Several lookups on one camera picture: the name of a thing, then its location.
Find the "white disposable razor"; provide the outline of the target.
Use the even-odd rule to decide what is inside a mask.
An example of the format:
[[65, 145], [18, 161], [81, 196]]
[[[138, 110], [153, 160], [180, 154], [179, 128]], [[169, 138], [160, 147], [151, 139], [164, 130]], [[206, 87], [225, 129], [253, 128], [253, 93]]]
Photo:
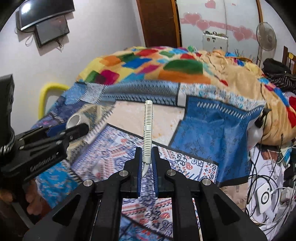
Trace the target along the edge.
[[151, 164], [151, 151], [152, 151], [152, 119], [153, 119], [153, 102], [146, 100], [144, 103], [144, 143], [142, 151], [142, 177], [148, 172]]

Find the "grey tape roll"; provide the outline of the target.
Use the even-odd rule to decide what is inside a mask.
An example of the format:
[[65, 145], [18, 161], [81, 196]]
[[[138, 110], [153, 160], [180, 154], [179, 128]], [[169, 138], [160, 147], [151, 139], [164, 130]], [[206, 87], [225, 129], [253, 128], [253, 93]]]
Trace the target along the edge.
[[83, 113], [75, 113], [72, 116], [70, 116], [70, 118], [67, 120], [66, 129], [72, 128], [83, 123], [88, 125], [89, 129], [91, 129], [90, 121], [87, 118], [87, 116]]

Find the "blue patchwork bedspread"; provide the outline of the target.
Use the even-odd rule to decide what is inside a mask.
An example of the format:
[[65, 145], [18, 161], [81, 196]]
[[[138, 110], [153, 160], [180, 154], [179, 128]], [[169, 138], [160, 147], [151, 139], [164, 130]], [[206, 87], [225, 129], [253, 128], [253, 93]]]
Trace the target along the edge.
[[37, 126], [85, 116], [90, 133], [70, 144], [66, 160], [37, 177], [41, 196], [55, 207], [85, 179], [121, 170], [143, 144], [144, 102], [151, 100], [153, 142], [171, 167], [192, 180], [208, 178], [239, 208], [247, 203], [247, 139], [265, 102], [207, 84], [138, 80], [114, 85], [75, 83]]

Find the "colourful checkered blanket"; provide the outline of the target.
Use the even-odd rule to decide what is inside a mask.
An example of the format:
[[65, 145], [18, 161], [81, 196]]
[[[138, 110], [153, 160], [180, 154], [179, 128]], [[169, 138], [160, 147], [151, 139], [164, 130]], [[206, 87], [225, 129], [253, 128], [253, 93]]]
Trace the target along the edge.
[[204, 60], [207, 55], [193, 47], [131, 47], [96, 57], [76, 79], [105, 85], [146, 79], [228, 86], [227, 80]]

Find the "white box with stickers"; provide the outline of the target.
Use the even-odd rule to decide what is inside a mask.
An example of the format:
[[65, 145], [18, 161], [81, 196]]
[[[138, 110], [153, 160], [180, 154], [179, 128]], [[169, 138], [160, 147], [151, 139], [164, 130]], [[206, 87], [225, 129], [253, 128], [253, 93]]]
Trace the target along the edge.
[[203, 33], [202, 44], [203, 50], [212, 52], [214, 50], [228, 51], [228, 37], [224, 34], [218, 34], [216, 32], [205, 31]]

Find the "brown wooden door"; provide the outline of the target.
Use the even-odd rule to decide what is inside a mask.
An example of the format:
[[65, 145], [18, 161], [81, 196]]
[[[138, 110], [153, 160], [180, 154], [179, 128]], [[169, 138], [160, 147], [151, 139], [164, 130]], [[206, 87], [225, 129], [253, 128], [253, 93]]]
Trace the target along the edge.
[[182, 45], [177, 2], [174, 0], [138, 0], [146, 47]]

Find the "sliding wardrobe with hearts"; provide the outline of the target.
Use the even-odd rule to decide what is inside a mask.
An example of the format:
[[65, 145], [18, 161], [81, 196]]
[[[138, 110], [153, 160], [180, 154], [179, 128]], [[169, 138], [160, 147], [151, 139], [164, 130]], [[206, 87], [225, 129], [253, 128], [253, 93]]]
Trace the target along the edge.
[[205, 32], [217, 33], [228, 39], [227, 52], [257, 61], [259, 24], [257, 1], [176, 1], [183, 47], [206, 49]]

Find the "black clothes pile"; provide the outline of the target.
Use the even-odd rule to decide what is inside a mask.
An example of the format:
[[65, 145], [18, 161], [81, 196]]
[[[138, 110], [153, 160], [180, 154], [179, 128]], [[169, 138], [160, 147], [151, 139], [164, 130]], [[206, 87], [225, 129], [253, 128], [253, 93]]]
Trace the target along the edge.
[[266, 78], [280, 88], [282, 92], [292, 92], [295, 94], [295, 74], [283, 63], [272, 58], [267, 58], [263, 62], [262, 71]]

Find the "white standing fan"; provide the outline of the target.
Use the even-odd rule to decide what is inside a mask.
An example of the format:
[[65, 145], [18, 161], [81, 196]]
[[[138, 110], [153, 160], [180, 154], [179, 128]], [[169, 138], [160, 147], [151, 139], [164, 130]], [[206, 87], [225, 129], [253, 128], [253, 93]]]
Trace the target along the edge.
[[277, 46], [276, 34], [269, 23], [261, 22], [256, 28], [256, 39], [259, 45], [257, 65], [262, 67], [265, 59], [274, 57]]

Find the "yellow foam bed rail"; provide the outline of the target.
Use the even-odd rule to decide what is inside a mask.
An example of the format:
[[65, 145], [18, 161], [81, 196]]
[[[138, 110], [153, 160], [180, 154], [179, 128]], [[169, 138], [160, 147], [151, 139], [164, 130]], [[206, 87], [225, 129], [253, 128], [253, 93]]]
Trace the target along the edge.
[[70, 87], [65, 84], [49, 82], [43, 86], [39, 96], [38, 118], [41, 119], [45, 115], [47, 97], [52, 91], [66, 91]]

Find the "small black wall monitor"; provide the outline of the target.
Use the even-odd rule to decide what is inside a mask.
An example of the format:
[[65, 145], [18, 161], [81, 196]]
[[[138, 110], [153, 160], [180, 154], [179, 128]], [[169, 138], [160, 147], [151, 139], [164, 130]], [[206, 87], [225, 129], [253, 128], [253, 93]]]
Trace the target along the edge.
[[68, 23], [64, 15], [56, 16], [36, 24], [34, 29], [37, 46], [42, 48], [49, 42], [58, 40], [69, 33]]

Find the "wall mounted black television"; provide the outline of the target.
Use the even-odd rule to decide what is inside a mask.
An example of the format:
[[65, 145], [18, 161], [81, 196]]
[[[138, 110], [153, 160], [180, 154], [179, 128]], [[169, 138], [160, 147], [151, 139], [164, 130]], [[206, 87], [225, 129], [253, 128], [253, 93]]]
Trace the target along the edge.
[[29, 0], [18, 8], [16, 27], [23, 31], [39, 22], [75, 11], [73, 0]]

